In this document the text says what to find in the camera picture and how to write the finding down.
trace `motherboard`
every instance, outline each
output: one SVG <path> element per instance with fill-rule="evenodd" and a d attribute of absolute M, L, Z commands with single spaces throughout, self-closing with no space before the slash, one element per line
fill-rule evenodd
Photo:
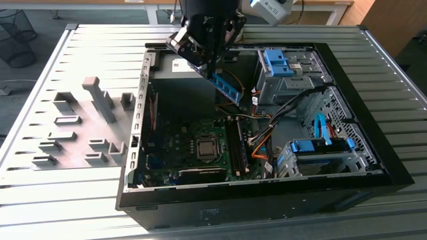
<path fill-rule="evenodd" d="M 147 143 L 145 183 L 163 187 L 261 179 L 262 165 L 246 146 L 253 134 L 249 118 L 166 121 Z"/>

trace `metal table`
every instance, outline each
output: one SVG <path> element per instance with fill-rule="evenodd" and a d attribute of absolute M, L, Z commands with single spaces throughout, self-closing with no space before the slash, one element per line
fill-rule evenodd
<path fill-rule="evenodd" d="M 113 97 L 135 91 L 145 44 L 163 42 L 175 30 L 151 25 L 69 26 L 0 149 L 0 235 L 14 232 L 15 239 L 38 234 L 71 239 L 426 239 L 427 101 L 370 32 L 357 27 L 254 25 L 245 28 L 245 40 L 329 43 L 414 177 L 416 184 L 398 193 L 339 214 L 149 233 L 115 210 L 119 167 L 30 169 L 30 161 L 17 151 L 31 150 L 41 141 L 23 136 L 49 130 L 33 124 L 38 114 L 49 114 L 41 111 L 46 94 L 70 89 L 79 81 L 73 77 L 77 71 L 99 76 Z"/>

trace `green motherboard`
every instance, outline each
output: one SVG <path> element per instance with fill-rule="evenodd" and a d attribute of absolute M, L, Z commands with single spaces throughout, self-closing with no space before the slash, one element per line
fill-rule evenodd
<path fill-rule="evenodd" d="M 179 171 L 191 169 L 222 169 L 226 171 L 225 182 L 262 178 L 262 164 L 258 159 L 251 159 L 249 146 L 249 172 L 237 174 L 234 170 L 226 121 L 222 118 L 162 124 L 162 129 L 158 130 L 161 147 L 147 156 L 145 179 L 151 187 L 182 184 Z M 254 134 L 250 119 L 242 118 L 239 124 L 241 134 L 247 142 Z"/>

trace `ram slot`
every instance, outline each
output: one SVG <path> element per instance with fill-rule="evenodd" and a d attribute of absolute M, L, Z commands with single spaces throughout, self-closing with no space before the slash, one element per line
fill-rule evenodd
<path fill-rule="evenodd" d="M 226 134 L 229 143 L 229 155 L 231 162 L 231 170 L 234 175 L 245 175 L 249 169 L 249 157 L 245 146 L 245 139 L 242 136 L 239 122 L 229 118 L 226 120 Z"/>
<path fill-rule="evenodd" d="M 245 171 L 245 173 L 247 174 L 250 172 L 250 164 L 249 164 L 249 155 L 247 155 L 247 145 L 246 145 L 246 140 L 243 138 L 239 117 L 237 117 L 237 125 L 238 125 L 238 131 L 239 131 L 241 154 L 242 154 L 239 158 L 239 166 L 242 171 Z"/>

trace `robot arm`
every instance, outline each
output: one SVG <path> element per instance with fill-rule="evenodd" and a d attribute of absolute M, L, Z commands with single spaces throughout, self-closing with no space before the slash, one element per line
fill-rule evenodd
<path fill-rule="evenodd" d="M 239 3 L 241 0 L 181 0 L 182 29 L 167 38 L 166 44 L 206 79 L 213 78 L 217 64 L 247 22 L 237 11 Z M 251 0 L 251 7 L 273 25 L 291 12 L 285 6 L 293 6 L 293 1 Z"/>

